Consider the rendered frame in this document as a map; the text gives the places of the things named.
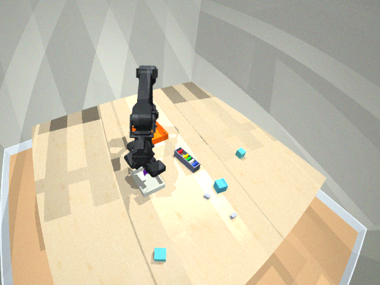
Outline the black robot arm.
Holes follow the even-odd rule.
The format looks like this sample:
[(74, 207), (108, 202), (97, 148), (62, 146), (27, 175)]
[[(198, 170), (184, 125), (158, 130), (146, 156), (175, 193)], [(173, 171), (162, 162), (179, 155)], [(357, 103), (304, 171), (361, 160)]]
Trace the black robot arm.
[[(139, 80), (137, 103), (132, 107), (129, 116), (130, 138), (135, 138), (133, 150), (124, 156), (126, 163), (132, 169), (139, 169), (151, 160), (151, 144), (156, 132), (156, 120), (159, 112), (153, 103), (153, 84), (158, 77), (156, 66), (140, 65), (136, 69)], [(132, 131), (132, 126), (135, 131)], [(153, 131), (151, 131), (153, 130)]]

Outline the teal flat block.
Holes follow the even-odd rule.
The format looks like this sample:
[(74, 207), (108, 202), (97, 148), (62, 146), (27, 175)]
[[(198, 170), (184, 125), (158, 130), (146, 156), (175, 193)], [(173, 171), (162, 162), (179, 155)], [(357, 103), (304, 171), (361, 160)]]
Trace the teal flat block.
[(240, 148), (236, 150), (235, 156), (239, 157), (240, 159), (244, 157), (246, 151), (243, 148)]

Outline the teal cube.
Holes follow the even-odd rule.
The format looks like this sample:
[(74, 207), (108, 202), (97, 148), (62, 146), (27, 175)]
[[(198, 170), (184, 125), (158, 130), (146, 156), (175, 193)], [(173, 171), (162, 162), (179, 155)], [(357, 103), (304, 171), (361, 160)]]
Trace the teal cube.
[(223, 178), (223, 179), (215, 180), (213, 187), (217, 193), (221, 193), (221, 192), (226, 191), (228, 184)]

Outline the small light blue block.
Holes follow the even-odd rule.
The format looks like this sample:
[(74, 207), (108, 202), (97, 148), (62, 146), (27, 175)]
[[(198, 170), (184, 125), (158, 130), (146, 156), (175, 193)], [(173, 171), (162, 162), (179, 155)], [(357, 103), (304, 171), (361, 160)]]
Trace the small light blue block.
[(166, 248), (155, 248), (154, 252), (155, 261), (166, 262)]

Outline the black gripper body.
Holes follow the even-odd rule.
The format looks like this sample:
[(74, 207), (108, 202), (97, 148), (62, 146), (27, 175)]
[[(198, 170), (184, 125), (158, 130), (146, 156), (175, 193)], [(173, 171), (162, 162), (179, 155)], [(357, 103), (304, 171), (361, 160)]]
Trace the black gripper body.
[[(135, 140), (133, 140), (127, 144), (128, 151), (133, 150), (134, 141)], [(159, 174), (166, 171), (166, 166), (163, 164), (163, 162), (161, 160), (156, 161), (156, 158), (154, 157), (155, 153), (153, 152), (154, 147), (155, 147), (155, 145), (152, 143), (151, 144), (151, 160), (146, 164), (147, 172), (152, 178), (155, 178)]]

